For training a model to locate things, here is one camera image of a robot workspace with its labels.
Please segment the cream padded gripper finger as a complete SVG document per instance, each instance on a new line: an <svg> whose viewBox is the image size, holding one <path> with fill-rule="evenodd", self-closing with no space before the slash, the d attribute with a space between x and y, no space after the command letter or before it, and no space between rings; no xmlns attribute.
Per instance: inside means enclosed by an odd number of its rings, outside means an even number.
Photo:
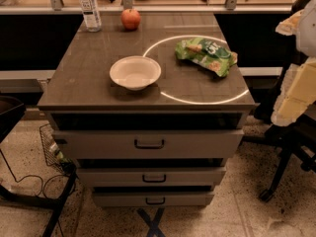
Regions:
<svg viewBox="0 0 316 237"><path fill-rule="evenodd" d="M288 126L316 101L316 58L309 57L300 66L291 64L280 89L271 121L277 126Z"/></svg>
<svg viewBox="0 0 316 237"><path fill-rule="evenodd" d="M298 24L302 15L302 10L281 21L276 26L276 32L284 36L294 36L297 33Z"/></svg>

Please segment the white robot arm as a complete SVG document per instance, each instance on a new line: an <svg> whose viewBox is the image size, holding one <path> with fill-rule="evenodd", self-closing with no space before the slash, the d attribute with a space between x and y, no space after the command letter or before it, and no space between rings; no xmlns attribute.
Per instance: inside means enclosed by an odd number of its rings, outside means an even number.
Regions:
<svg viewBox="0 0 316 237"><path fill-rule="evenodd" d="M289 66L274 105L272 123L288 126L316 101L316 0L280 22L276 32L295 35L296 49L307 56L301 65Z"/></svg>

